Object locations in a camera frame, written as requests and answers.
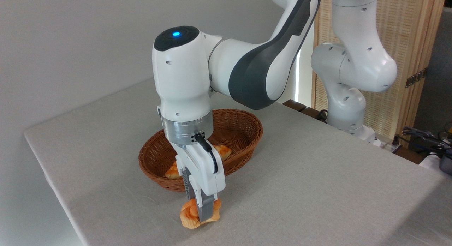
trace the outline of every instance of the croissant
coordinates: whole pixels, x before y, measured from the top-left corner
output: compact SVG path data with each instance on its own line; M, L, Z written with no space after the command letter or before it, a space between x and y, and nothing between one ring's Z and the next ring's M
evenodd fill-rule
M216 146L214 145L215 150L220 154L221 160L224 161L229 155L231 155L232 150L227 146Z
M169 168L169 170L165 173L166 178L177 179L180 178L179 172L177 171L176 161Z
M218 198L217 200L215 200L213 202L212 217L203 222L199 222L196 199L192 198L182 206L179 217L180 217L180 220L184 227L189 228L189 229L194 229L205 223L217 221L218 219L220 219L220 207L221 207L221 201Z

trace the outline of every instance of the brown wicker basket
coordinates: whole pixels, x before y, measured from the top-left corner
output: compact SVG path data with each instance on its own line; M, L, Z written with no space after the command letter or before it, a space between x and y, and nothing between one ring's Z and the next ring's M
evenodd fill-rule
M208 139L212 145L225 145L232 150L223 161L225 176L239 170L250 160L262 133L262 124L251 113L237 109L213 111L213 134ZM160 130L144 144L138 160L142 171L154 182L172 191L185 192L182 178L165 177L175 156L176 151Z

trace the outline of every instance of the bamboo blind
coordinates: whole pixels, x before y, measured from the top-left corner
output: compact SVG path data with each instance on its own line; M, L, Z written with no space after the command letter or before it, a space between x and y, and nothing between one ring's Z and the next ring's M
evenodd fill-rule
M364 124L392 138L405 126L412 127L423 79L405 88L408 77L428 66L444 0L378 0L377 30L383 47L397 62L397 79L384 93L363 91ZM331 25L331 0L321 0L315 22L314 45L340 42ZM312 106L328 109L322 81L313 74Z

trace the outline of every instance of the gray tablecloth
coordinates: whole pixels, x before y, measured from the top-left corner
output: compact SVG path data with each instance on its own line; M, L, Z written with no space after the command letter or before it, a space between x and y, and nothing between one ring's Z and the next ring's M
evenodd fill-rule
M28 129L26 138L86 245L452 245L452 183L280 104L253 111L264 134L226 177L221 218L182 227L184 193L140 170L162 128L153 80Z

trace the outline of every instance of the white robotic arm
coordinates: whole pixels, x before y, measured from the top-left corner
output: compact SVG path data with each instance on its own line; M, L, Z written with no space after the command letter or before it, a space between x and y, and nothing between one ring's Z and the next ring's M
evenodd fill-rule
M379 146L363 124L366 100L358 90L383 92L397 77L397 65L376 30L376 0L332 0L334 34L343 42L322 43L311 57L328 96L328 124Z
M283 93L289 70L312 25L320 0L273 0L285 9L262 44L228 40L180 26L154 42L152 65L165 137L177 152L179 174L199 219L209 219L225 188L221 159L207 138L213 133L209 90L262 109Z

